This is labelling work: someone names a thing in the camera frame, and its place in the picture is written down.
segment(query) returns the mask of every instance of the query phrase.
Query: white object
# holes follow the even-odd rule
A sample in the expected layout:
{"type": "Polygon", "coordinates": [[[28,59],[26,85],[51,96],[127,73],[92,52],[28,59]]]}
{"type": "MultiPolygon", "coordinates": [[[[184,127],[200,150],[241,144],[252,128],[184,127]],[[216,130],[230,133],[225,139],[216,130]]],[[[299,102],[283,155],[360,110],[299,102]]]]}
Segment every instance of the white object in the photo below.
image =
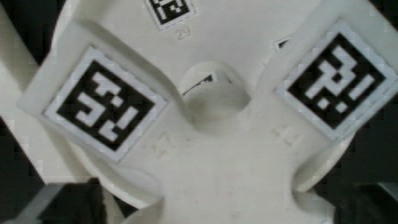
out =
{"type": "Polygon", "coordinates": [[[189,17],[154,2],[161,29],[150,4],[72,2],[19,105],[140,209],[125,223],[330,223],[310,188],[395,93],[395,31],[362,0],[310,15],[319,1],[191,1],[189,17]]]}
{"type": "Polygon", "coordinates": [[[84,182],[90,175],[76,162],[63,138],[15,107],[37,65],[0,6],[0,116],[44,183],[84,182]]]}

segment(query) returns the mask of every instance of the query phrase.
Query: white surface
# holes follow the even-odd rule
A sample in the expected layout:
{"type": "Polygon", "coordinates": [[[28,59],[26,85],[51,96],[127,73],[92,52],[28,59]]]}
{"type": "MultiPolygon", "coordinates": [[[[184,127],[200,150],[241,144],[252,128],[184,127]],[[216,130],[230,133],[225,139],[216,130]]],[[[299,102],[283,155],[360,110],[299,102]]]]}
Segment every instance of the white surface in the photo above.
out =
{"type": "Polygon", "coordinates": [[[102,203],[106,212],[106,224],[120,224],[124,220],[124,215],[118,209],[113,195],[104,189],[102,189],[102,203]]]}
{"type": "MultiPolygon", "coordinates": [[[[308,189],[337,162],[351,136],[344,135],[342,141],[328,139],[275,95],[275,88],[337,20],[355,28],[394,69],[398,36],[365,1],[330,0],[271,58],[273,45],[294,33],[315,4],[193,1],[196,15],[163,31],[140,1],[83,0],[76,7],[53,45],[56,54],[40,67],[21,107],[76,143],[72,151],[90,174],[141,209],[125,222],[331,222],[331,207],[308,189]],[[118,163],[90,153],[92,146],[42,115],[88,46],[168,102],[118,163]],[[180,97],[214,70],[234,84],[202,84],[180,97]],[[198,116],[186,110],[191,94],[204,106],[218,105],[198,116]]],[[[379,97],[387,100],[390,94],[388,89],[379,97]]]]}

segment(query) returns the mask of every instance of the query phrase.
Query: black square pattern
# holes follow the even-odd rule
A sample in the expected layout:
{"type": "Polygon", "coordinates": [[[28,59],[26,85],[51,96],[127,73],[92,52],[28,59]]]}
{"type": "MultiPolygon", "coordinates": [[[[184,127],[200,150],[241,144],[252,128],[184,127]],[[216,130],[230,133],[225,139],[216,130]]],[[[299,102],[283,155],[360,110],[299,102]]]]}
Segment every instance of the black square pattern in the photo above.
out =
{"type": "Polygon", "coordinates": [[[383,80],[383,74],[337,34],[287,88],[330,129],[344,122],[383,80]]]}
{"type": "Polygon", "coordinates": [[[116,151],[152,107],[154,102],[92,61],[56,114],[109,150],[116,151]]]}
{"type": "Polygon", "coordinates": [[[186,0],[147,0],[156,15],[157,24],[163,25],[189,13],[186,0]]]}

